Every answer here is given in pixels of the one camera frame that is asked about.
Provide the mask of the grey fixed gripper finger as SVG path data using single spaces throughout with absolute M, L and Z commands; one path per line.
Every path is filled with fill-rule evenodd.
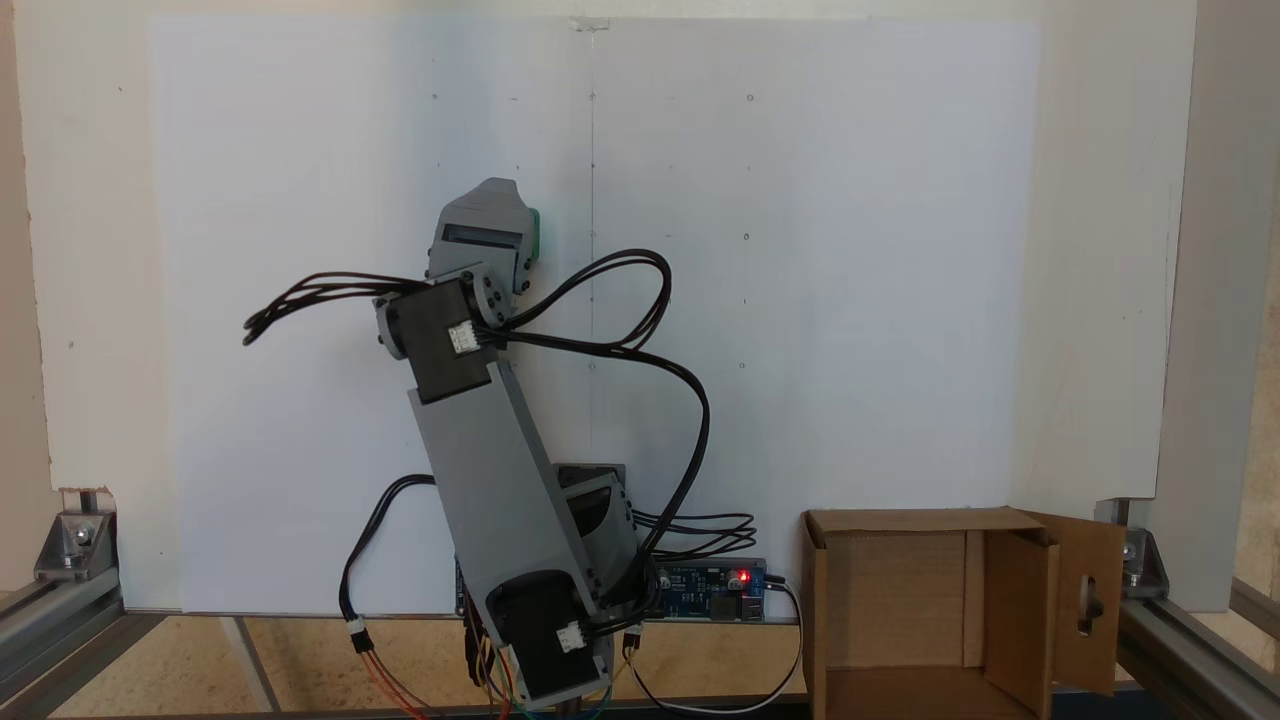
M 520 196 L 515 179 L 490 177 L 442 209 L 445 225 L 530 234 L 532 209 Z

